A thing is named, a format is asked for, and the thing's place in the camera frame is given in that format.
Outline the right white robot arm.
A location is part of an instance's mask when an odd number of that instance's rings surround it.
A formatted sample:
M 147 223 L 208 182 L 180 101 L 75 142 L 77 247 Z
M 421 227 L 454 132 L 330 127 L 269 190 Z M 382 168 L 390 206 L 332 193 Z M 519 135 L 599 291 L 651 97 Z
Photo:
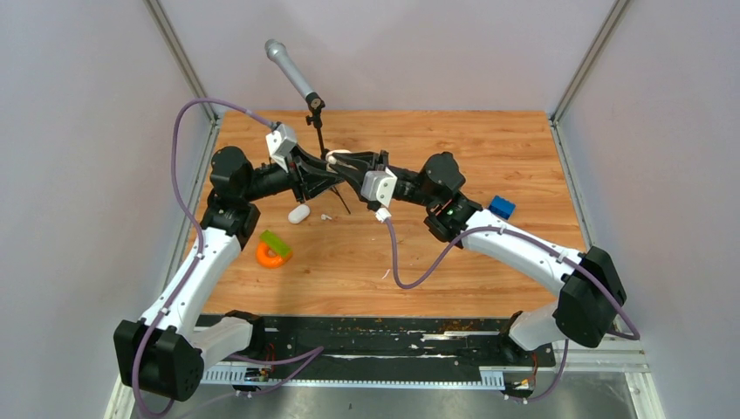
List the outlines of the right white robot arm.
M 450 152 L 431 155 L 420 171 L 390 165 L 388 154 L 333 151 L 327 165 L 357 193 L 385 224 L 391 239 L 392 272 L 398 287 L 421 285 L 455 247 L 502 262 L 536 280 L 556 302 L 535 311 L 511 315 L 498 341 L 498 352 L 510 364 L 520 364 L 533 350 L 559 340 L 596 348 L 613 323 L 625 315 L 627 295 L 611 255 L 597 246 L 583 252 L 551 243 L 510 224 L 504 216 L 470 200 L 466 182 Z M 399 241 L 390 203 L 402 201 L 427 211 L 430 233 L 446 244 L 428 270 L 413 282 L 399 272 Z

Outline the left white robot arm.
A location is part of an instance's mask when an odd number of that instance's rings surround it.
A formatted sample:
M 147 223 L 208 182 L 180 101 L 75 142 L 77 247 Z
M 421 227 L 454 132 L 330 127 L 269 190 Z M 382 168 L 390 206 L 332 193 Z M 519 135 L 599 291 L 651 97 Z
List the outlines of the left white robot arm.
M 216 363 L 232 354 L 247 361 L 265 354 L 260 316 L 232 310 L 196 331 L 204 304 L 254 234 L 257 200 L 291 191 L 305 202 L 344 181 L 302 148 L 289 153 L 284 167 L 272 162 L 254 168 L 240 148 L 228 146 L 215 152 L 210 167 L 212 190 L 186 260 L 140 318 L 121 321 L 113 334 L 121 381 L 135 394 L 184 402 Z

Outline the white earbud charging case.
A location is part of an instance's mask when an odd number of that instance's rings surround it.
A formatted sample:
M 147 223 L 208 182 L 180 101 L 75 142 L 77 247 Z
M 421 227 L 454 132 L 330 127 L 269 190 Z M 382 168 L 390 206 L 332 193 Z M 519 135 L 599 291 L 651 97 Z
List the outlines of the white earbud charging case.
M 309 215 L 311 214 L 311 209 L 307 204 L 299 204 L 297 207 L 292 209 L 288 216 L 287 220 L 291 224 L 300 224 L 302 223 Z

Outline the small beige charging case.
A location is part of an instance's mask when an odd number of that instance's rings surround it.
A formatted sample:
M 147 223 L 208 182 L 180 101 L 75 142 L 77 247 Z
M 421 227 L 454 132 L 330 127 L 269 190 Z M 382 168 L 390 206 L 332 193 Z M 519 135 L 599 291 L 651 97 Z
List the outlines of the small beige charging case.
M 348 164 L 340 159 L 340 156 L 349 155 L 350 150 L 347 149 L 334 149 L 328 151 L 325 156 L 326 170 L 332 173 L 336 173 L 336 167 L 348 167 Z

